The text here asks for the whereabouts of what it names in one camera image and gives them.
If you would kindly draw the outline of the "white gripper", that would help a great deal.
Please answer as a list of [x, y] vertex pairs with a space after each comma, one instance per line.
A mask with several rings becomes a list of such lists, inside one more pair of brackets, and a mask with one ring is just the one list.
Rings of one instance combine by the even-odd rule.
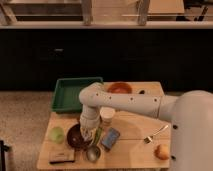
[[80, 115], [80, 129], [90, 131], [100, 124], [100, 113], [97, 108], [84, 107]]

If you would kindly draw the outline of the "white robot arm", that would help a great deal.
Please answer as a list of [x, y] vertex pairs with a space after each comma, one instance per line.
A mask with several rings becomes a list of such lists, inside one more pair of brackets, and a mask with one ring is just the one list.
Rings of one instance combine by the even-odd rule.
[[116, 94], [107, 92], [101, 83], [93, 83], [80, 91], [79, 101], [84, 137], [99, 123], [101, 107], [145, 115], [171, 124], [168, 171], [213, 171], [213, 93]]

